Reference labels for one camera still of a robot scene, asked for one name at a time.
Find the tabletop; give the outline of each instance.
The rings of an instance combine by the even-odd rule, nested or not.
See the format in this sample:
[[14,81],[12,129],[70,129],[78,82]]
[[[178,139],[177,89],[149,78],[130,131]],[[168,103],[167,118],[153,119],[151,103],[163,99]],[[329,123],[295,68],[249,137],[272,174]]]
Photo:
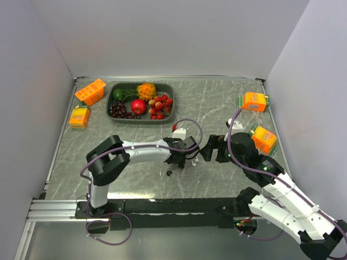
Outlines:
[[[95,79],[81,78],[76,81],[76,91],[82,89]],[[86,155],[107,137],[119,135],[121,140],[131,142],[149,142],[170,137],[172,124],[182,118],[198,121],[203,129],[203,147],[210,134],[226,134],[225,122],[236,111],[236,99],[245,92],[262,93],[262,82],[250,79],[173,79],[154,80],[154,83],[171,85],[176,98],[176,115],[172,123],[165,125],[132,125],[115,123],[106,116],[106,100],[111,87],[117,82],[103,79],[106,83],[104,97],[90,106],[91,115],[85,131],[72,131],[66,123],[54,160],[52,174],[46,199],[76,199],[86,194],[87,180],[79,173],[86,164]],[[69,108],[78,105],[73,99]],[[239,120],[245,132],[254,124],[276,133],[275,125],[269,111],[264,113],[244,110]],[[184,122],[179,125],[187,129],[187,136],[196,140],[198,129],[195,125]],[[219,164],[205,162],[198,155],[199,162],[195,167],[187,162],[184,169],[166,163],[144,162],[126,167],[116,181],[110,185],[108,198],[217,198],[236,197],[241,190],[252,187],[259,190],[257,184],[250,181],[232,163]],[[278,149],[274,159],[287,171],[286,160],[282,149]]]

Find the green fruit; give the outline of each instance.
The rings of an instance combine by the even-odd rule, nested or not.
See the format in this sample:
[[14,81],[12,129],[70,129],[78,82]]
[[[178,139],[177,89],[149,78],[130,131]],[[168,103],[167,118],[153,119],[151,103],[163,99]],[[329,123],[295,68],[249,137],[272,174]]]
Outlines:
[[124,98],[124,93],[120,88],[116,88],[113,93],[113,98],[117,101],[122,101]]

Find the yellow box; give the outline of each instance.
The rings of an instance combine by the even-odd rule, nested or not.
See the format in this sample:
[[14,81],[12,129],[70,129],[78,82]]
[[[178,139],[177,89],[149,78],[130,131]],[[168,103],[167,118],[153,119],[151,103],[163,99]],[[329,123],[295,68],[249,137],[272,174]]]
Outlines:
[[87,127],[91,111],[87,106],[75,106],[69,124],[73,130],[84,130]]
[[83,105],[91,106],[104,97],[104,87],[106,83],[101,79],[95,80],[92,84],[75,93]]
[[264,112],[269,106],[268,95],[254,92],[247,92],[236,101],[236,106],[243,109]]
[[265,128],[254,124],[248,134],[254,140],[255,147],[262,150],[264,153],[273,156],[277,151],[277,147],[275,146],[277,143],[277,136]]

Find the gray tray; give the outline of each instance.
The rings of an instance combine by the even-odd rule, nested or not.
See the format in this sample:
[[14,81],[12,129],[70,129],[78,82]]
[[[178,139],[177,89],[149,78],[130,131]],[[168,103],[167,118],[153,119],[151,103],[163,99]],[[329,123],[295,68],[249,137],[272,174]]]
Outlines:
[[[113,91],[117,88],[135,89],[141,84],[143,84],[143,82],[120,82],[120,83],[115,84],[111,88],[111,91],[107,97],[107,102],[106,102],[106,115],[108,116],[108,118],[110,118],[111,120],[113,120],[114,122],[117,122],[117,123],[139,124],[139,125],[161,125],[161,124],[166,124],[166,123],[172,121],[174,118],[174,114],[175,114],[175,104],[176,104],[176,100],[175,100],[175,96],[174,96],[174,89],[168,84],[155,83],[155,82],[153,82],[153,84],[156,85],[158,95],[162,96],[162,95],[166,94],[169,98],[171,98],[173,100],[170,116],[165,116],[164,119],[151,120],[150,119],[151,114],[148,113],[148,110],[151,108],[151,106],[148,105],[148,103],[146,104],[146,106],[147,106],[146,112],[144,114],[140,115],[141,119],[123,119],[123,118],[113,118],[111,116],[110,111],[109,111],[109,107],[111,106],[111,104],[114,101],[114,98],[112,95]],[[131,108],[130,108],[131,102],[132,102],[132,100],[124,102],[125,108],[128,112],[132,112]]]

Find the white wall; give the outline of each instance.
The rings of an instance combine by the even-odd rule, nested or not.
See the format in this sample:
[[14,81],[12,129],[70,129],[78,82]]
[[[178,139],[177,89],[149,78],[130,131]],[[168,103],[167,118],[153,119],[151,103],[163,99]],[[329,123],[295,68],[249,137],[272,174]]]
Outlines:
[[29,0],[0,3],[0,252],[13,259],[46,180],[73,78]]
[[32,0],[74,76],[266,79],[309,0]]
[[345,0],[311,0],[266,90],[294,180],[323,210],[347,221],[346,13]]

